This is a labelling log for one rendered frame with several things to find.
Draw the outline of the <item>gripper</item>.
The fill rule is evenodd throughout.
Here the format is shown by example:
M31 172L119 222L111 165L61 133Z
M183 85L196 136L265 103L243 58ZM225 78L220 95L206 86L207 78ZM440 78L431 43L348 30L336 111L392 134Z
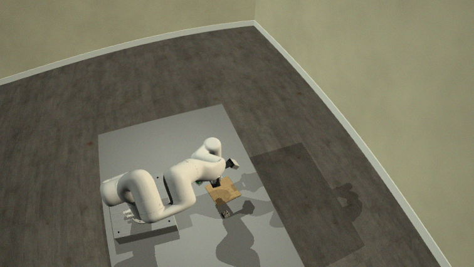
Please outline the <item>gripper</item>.
M219 180L221 181L221 175L215 181L211 181L211 183L213 184L213 188L221 186Z

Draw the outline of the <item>white die with black pips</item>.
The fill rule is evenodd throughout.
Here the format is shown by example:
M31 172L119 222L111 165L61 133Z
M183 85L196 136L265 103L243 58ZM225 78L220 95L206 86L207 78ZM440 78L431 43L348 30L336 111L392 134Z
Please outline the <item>white die with black pips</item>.
M221 215L224 217L224 219L226 219L227 217L229 217L229 212L225 210L221 213Z

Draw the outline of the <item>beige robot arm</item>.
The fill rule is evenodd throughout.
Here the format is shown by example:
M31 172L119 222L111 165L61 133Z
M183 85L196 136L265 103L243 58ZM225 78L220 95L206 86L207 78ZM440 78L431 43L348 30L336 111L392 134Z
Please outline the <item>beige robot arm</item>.
M165 170L163 181L170 203L163 206L152 176L142 169L103 181L100 194L109 207L126 202L130 209L123 213L130 213L127 218L132 217L136 223L156 223L194 205L196 197L191 185L193 182L214 181L228 167L237 170L239 165L230 158L225 162L221 158L221 142L210 137L190 159Z

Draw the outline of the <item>tan mottled mat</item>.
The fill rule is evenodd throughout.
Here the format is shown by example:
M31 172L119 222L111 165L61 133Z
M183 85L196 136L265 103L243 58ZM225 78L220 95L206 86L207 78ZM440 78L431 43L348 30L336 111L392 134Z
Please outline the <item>tan mottled mat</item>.
M225 204L241 195L228 176L222 178L220 184L221 186L215 188L211 184L205 186L217 206Z

